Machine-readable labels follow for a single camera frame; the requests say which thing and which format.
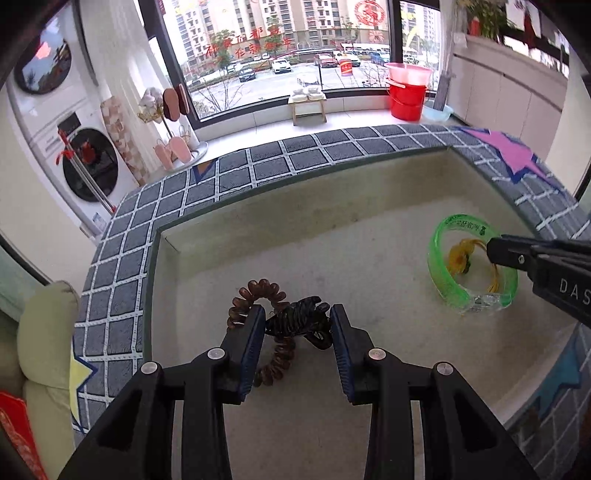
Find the red bucket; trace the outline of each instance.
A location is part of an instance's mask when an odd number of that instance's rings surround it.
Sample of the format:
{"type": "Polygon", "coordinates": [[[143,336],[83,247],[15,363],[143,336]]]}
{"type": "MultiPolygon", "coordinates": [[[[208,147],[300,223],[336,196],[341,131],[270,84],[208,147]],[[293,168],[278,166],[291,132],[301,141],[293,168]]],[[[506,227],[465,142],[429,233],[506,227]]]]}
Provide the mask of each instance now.
{"type": "Polygon", "coordinates": [[[423,111],[427,86],[395,83],[389,79],[386,81],[390,85],[389,94],[392,100],[390,111],[392,116],[407,122],[419,121],[423,111]]]}

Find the tree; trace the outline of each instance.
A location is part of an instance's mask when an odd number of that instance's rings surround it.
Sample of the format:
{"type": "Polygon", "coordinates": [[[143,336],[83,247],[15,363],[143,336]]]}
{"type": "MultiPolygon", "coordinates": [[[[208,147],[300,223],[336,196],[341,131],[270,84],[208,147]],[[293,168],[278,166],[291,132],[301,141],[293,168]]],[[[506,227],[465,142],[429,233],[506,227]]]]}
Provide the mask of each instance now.
{"type": "Polygon", "coordinates": [[[359,26],[355,25],[349,17],[340,17],[340,19],[342,20],[341,25],[343,32],[345,33],[345,38],[349,40],[349,43],[357,41],[357,38],[359,37],[359,26]]]}
{"type": "Polygon", "coordinates": [[[235,82],[234,75],[222,75],[219,80],[206,82],[193,98],[193,104],[204,116],[210,113],[220,113],[235,107],[242,98],[242,84],[235,82]]]}
{"type": "Polygon", "coordinates": [[[277,17],[269,17],[267,20],[267,30],[269,36],[266,38],[265,51],[273,53],[273,56],[277,56],[277,51],[283,46],[283,37],[279,30],[279,19],[277,17]]]}
{"type": "Polygon", "coordinates": [[[232,45],[233,39],[234,30],[222,30],[209,36],[212,50],[216,55],[217,66],[220,70],[226,70],[232,61],[228,48],[232,45]]]}

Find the sofa cushion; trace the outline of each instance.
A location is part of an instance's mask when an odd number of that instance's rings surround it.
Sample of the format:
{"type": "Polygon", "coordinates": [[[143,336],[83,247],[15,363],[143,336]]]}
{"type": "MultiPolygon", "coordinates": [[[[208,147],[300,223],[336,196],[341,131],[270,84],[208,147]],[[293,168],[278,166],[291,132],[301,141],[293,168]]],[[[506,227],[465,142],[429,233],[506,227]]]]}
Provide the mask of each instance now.
{"type": "MultiPolygon", "coordinates": [[[[6,322],[17,323],[12,319],[6,322]]],[[[0,391],[5,391],[15,397],[22,396],[24,376],[18,365],[17,329],[0,319],[0,391]]]]}
{"type": "Polygon", "coordinates": [[[78,295],[64,281],[39,289],[25,305],[18,327],[18,360],[34,382],[67,390],[70,345],[78,315],[78,295]]]}
{"type": "Polygon", "coordinates": [[[56,480],[74,452],[70,393],[31,381],[23,393],[43,469],[49,480],[56,480]]]}

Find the wall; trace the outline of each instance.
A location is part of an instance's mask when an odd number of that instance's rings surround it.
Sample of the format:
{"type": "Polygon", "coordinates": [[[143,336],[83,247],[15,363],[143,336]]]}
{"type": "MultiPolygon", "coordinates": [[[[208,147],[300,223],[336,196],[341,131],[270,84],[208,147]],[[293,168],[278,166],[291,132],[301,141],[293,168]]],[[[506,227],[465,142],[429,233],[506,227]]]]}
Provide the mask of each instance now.
{"type": "Polygon", "coordinates": [[[0,90],[0,138],[0,231],[46,277],[81,291],[95,246],[34,171],[6,87],[0,90]]]}
{"type": "MultiPolygon", "coordinates": [[[[562,117],[546,164],[574,194],[591,157],[591,99],[581,78],[586,73],[585,68],[572,49],[569,68],[562,117]]],[[[591,204],[591,198],[586,197],[584,203],[591,204]]]]}

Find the green plastic bangle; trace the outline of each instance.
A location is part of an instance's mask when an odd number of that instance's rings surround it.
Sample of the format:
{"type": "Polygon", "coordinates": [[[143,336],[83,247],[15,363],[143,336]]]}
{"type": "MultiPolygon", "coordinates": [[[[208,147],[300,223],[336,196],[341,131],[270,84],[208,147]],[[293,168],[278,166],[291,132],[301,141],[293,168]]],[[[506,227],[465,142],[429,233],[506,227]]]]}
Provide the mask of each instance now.
{"type": "Polygon", "coordinates": [[[458,284],[447,270],[444,256],[441,252],[441,238],[448,231],[462,231],[478,237],[485,244],[499,236],[488,223],[470,215],[452,215],[442,221],[429,243],[427,263],[431,279],[437,287],[443,300],[450,306],[464,312],[479,312],[481,310],[501,310],[508,307],[517,292],[517,270],[499,267],[503,291],[501,293],[475,293],[458,284]]]}

